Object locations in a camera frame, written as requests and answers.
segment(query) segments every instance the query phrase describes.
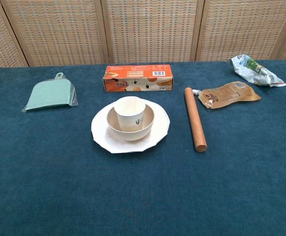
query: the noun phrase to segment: cardboard box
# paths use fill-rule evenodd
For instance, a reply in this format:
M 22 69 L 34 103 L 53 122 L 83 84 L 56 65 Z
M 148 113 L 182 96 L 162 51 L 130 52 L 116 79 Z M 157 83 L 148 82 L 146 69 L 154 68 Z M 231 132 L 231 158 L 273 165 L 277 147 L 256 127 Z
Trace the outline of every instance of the cardboard box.
M 170 65 L 109 65 L 103 77 L 107 92 L 172 90 Z

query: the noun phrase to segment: white paper cup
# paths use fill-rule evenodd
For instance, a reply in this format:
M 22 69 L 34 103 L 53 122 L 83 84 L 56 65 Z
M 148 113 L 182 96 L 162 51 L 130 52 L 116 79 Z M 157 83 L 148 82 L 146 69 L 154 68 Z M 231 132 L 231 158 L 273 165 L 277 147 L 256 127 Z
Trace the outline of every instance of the white paper cup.
M 134 132 L 142 129 L 145 103 L 138 97 L 128 96 L 117 100 L 114 104 L 120 129 Z

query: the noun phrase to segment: dustpan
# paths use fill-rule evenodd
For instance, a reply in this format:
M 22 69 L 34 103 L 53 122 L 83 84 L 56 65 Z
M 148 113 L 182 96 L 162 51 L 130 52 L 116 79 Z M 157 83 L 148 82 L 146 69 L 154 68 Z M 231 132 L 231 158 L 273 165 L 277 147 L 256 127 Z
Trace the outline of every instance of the dustpan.
M 76 91 L 73 84 L 60 72 L 53 80 L 36 84 L 27 105 L 22 112 L 51 106 L 77 106 Z

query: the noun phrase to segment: paper plate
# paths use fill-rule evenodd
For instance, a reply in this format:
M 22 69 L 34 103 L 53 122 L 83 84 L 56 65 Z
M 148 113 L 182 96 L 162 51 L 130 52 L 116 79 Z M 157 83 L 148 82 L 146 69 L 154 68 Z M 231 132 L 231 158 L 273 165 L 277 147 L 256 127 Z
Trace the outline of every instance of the paper plate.
M 160 105 L 148 100 L 144 100 L 144 102 L 154 111 L 152 129 L 145 137 L 136 141 L 118 139 L 112 133 L 106 121 L 108 111 L 114 106 L 114 103 L 111 103 L 100 110 L 93 118 L 91 131 L 94 141 L 111 153 L 144 151 L 155 146 L 167 135 L 170 120 L 167 113 Z

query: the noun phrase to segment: bowl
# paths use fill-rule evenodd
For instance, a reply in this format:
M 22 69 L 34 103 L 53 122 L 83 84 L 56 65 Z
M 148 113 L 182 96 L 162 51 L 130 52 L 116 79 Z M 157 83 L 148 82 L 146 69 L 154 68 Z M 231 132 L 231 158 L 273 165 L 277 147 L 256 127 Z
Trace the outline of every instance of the bowl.
M 113 134 L 123 140 L 127 141 L 134 141 L 143 138 L 145 135 L 151 131 L 152 125 L 154 122 L 154 111 L 153 109 L 145 105 L 145 111 L 144 111 L 144 119 L 142 121 L 142 129 L 134 132 L 125 132 L 121 131 L 117 113 L 115 112 L 114 108 L 112 107 L 108 114 L 107 114 L 107 123 L 108 126 L 111 128 Z

